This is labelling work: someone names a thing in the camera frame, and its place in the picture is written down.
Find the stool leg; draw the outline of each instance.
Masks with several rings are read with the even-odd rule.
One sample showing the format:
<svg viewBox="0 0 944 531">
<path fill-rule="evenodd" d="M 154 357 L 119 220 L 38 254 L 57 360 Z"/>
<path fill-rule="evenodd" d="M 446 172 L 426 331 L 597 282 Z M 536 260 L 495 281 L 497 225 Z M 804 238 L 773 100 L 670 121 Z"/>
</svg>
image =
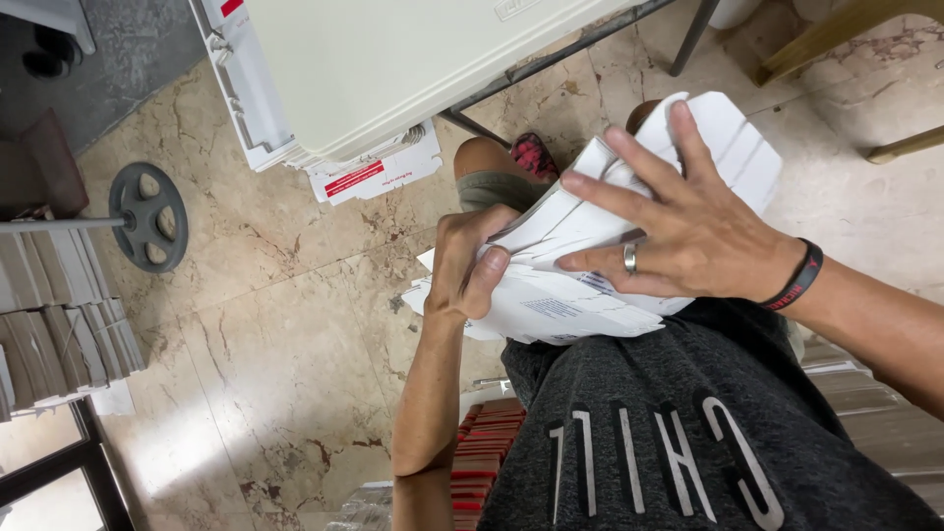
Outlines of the stool leg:
<svg viewBox="0 0 944 531">
<path fill-rule="evenodd" d="M 695 19 L 692 20 L 692 25 L 688 27 L 685 40 L 682 41 L 679 54 L 675 56 L 675 62 L 672 63 L 672 68 L 668 71 L 670 76 L 678 77 L 679 74 L 682 73 L 682 69 L 688 62 L 688 58 L 692 57 L 692 52 L 695 51 L 695 46 L 698 45 L 701 34 L 704 33 L 705 28 L 708 26 L 708 21 L 711 20 L 711 16 L 715 14 L 715 8 L 717 8 L 717 4 L 720 1 L 721 0 L 701 0 L 699 10 L 695 13 Z"/>
<path fill-rule="evenodd" d="M 921 151 L 922 149 L 940 146 L 942 144 L 944 144 L 944 126 L 931 129 L 930 131 L 924 131 L 915 136 L 909 136 L 904 140 L 899 140 L 887 146 L 876 147 L 868 154 L 866 160 L 876 164 L 890 163 L 901 155 L 907 155 L 908 153 L 914 153 L 915 151 Z"/>
<path fill-rule="evenodd" d="M 763 87 L 882 22 L 906 13 L 925 11 L 934 2 L 850 0 L 829 18 L 813 25 L 792 43 L 761 63 L 754 73 L 753 82 L 758 87 Z"/>
</svg>

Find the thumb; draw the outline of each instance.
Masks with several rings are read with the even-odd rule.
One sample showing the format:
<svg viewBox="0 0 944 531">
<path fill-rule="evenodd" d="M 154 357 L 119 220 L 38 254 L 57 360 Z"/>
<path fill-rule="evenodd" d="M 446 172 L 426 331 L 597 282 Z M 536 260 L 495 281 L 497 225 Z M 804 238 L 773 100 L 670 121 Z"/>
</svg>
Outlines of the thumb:
<svg viewBox="0 0 944 531">
<path fill-rule="evenodd" d="M 511 259 L 512 255 L 506 248 L 495 246 L 486 250 L 472 268 L 463 292 L 463 307 L 467 317 L 481 319 L 488 314 L 492 308 L 492 292 L 501 282 Z"/>
</svg>

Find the gray t-shirt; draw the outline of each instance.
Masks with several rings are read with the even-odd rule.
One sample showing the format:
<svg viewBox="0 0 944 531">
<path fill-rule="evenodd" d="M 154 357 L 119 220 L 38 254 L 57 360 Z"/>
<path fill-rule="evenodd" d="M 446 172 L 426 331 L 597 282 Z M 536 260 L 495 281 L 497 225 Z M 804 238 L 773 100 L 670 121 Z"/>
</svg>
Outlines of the gray t-shirt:
<svg viewBox="0 0 944 531">
<path fill-rule="evenodd" d="M 509 344 L 528 415 L 480 531 L 944 529 L 852 446 L 781 317 L 701 299 L 665 325 Z"/>
</svg>

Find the red-edged cardboard stack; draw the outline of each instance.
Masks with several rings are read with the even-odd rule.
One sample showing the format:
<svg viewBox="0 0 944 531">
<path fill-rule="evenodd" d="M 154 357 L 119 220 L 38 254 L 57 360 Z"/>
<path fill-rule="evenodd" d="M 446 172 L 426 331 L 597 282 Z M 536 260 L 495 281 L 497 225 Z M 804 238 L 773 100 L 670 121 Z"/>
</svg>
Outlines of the red-edged cardboard stack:
<svg viewBox="0 0 944 531">
<path fill-rule="evenodd" d="M 505 455 L 518 435 L 525 410 L 517 398 L 473 405 L 459 424 L 452 461 L 452 514 L 456 531 L 474 531 Z"/>
</svg>

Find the gray wheel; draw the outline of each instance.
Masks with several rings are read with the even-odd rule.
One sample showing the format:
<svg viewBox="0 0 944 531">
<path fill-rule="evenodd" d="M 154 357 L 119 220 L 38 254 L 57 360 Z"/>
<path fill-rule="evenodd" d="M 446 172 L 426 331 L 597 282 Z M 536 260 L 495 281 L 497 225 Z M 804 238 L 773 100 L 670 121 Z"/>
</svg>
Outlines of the gray wheel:
<svg viewBox="0 0 944 531">
<path fill-rule="evenodd" d="M 159 191 L 146 197 L 141 179 L 150 176 Z M 161 211 L 170 208 L 174 234 L 167 234 L 158 224 Z M 115 176 L 109 192 L 109 215 L 123 217 L 124 227 L 112 227 L 118 247 L 128 260 L 148 273 L 166 273 L 177 267 L 187 251 L 187 210 L 171 178 L 151 163 L 131 163 Z M 148 255 L 148 244 L 160 249 L 165 258 L 155 262 Z"/>
</svg>

